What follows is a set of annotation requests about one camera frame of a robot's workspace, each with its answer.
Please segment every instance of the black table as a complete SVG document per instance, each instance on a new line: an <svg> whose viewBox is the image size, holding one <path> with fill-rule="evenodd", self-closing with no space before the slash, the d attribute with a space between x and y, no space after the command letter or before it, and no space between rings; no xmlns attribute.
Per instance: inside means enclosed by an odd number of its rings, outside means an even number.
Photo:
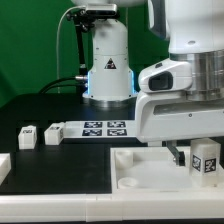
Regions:
<svg viewBox="0 0 224 224"><path fill-rule="evenodd" d="M12 170L0 186L0 195L107 194L111 193L110 148L145 146L125 141L63 141L44 144L44 131L62 121L133 120L135 108L103 110L80 103L74 94L27 94L0 109L0 153L10 153ZM35 125L35 149L18 149L23 126ZM223 220L151 220L123 223L224 223Z"/></svg>

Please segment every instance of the small white block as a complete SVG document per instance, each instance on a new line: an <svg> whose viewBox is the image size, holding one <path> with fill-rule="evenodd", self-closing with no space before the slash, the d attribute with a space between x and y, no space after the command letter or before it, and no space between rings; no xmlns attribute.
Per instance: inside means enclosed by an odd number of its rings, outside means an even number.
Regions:
<svg viewBox="0 0 224 224"><path fill-rule="evenodd" d="M46 145L59 145L64 139L64 127L65 123L54 123L45 132L45 144Z"/></svg>
<svg viewBox="0 0 224 224"><path fill-rule="evenodd" d="M23 127L19 133L19 149L34 149L37 141L35 126Z"/></svg>
<svg viewBox="0 0 224 224"><path fill-rule="evenodd" d="M219 160L221 145L209 139L191 141L190 175L201 187L219 183Z"/></svg>
<svg viewBox="0 0 224 224"><path fill-rule="evenodd" d="M11 170L10 154L0 154L0 185Z"/></svg>

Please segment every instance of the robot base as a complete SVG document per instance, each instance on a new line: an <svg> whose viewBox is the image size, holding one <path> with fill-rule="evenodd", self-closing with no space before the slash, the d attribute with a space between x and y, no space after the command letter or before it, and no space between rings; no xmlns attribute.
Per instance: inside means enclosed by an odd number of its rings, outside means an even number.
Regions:
<svg viewBox="0 0 224 224"><path fill-rule="evenodd" d="M128 105L134 104L136 102L136 99L137 99L137 92L131 95L129 99L123 99L123 100L92 99L89 97L89 95L83 94L83 102L85 104L108 109L126 107Z"/></svg>

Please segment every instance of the green wall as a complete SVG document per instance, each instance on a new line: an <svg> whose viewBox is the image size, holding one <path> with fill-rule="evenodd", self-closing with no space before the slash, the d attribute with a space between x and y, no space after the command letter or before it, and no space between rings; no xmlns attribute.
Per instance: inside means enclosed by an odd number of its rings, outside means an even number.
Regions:
<svg viewBox="0 0 224 224"><path fill-rule="evenodd" d="M57 27L71 6L70 0L0 0L0 106L16 95L37 93L57 78ZM128 22L130 67L137 74L167 57L168 43L147 29L146 5L122 9L121 14L121 21ZM84 35L84 44L90 68L90 34ZM60 59L61 77L78 74L74 26L66 20L60 36Z"/></svg>

